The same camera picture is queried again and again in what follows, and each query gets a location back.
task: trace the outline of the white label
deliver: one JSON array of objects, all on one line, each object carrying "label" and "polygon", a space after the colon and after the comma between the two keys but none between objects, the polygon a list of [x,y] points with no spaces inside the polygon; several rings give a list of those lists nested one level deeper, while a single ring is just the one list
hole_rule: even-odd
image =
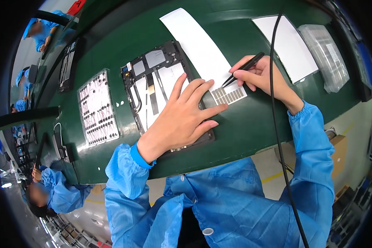
[{"label": "white label", "polygon": [[132,65],[131,65],[131,63],[130,62],[128,62],[127,63],[127,69],[128,69],[128,71],[130,72],[131,71],[131,69],[132,69]]},{"label": "white label", "polygon": [[332,44],[329,43],[329,44],[326,44],[326,46],[327,46],[329,54],[331,55],[334,62],[339,61],[339,58],[337,57],[337,54],[336,54],[335,49],[332,46]]}]

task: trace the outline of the light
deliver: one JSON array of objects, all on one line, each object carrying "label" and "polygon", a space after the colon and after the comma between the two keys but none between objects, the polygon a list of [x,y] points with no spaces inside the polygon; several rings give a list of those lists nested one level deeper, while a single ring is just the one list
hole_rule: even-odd
[{"label": "light", "polygon": [[57,245],[55,245],[55,243],[54,243],[54,241],[53,240],[51,240],[51,242],[52,242],[52,244],[55,246],[55,248],[58,248],[58,246]]},{"label": "light", "polygon": [[5,183],[5,184],[3,184],[1,187],[2,188],[8,188],[8,187],[10,187],[12,185],[12,183]]},{"label": "light", "polygon": [[41,225],[44,227],[44,230],[45,230],[45,232],[48,234],[48,230],[47,230],[47,228],[45,227],[45,224],[43,223],[43,219],[40,217],[40,222],[41,222]]}]

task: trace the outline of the adhesive sticker sheet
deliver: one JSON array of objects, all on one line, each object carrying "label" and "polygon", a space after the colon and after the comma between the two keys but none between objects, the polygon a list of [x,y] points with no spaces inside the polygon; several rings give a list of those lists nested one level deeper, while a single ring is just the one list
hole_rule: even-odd
[{"label": "adhesive sticker sheet", "polygon": [[179,8],[160,20],[180,43],[201,78],[215,81],[209,92],[217,104],[232,104],[247,96],[243,86],[238,87],[236,82],[222,88],[231,76],[228,72],[231,66],[211,37],[187,11]]}]

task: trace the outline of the cardboard box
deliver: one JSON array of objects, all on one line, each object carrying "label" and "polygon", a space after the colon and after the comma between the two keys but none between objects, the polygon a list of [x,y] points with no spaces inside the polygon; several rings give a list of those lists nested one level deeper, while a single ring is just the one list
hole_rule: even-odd
[{"label": "cardboard box", "polygon": [[[344,168],[344,162],[346,160],[347,153],[347,137],[343,135],[337,135],[332,138],[329,142],[335,147],[335,152],[332,154],[332,160],[334,162],[334,169],[332,171],[332,179],[334,179]],[[295,144],[293,141],[281,144],[283,148],[284,162],[291,169],[295,169],[296,154]],[[280,159],[278,148],[274,148],[276,156]]]},{"label": "cardboard box", "polygon": [[344,168],[347,153],[347,137],[337,135],[329,142],[335,147],[335,152],[331,156],[334,161],[334,170],[332,171],[332,179],[334,179]]}]

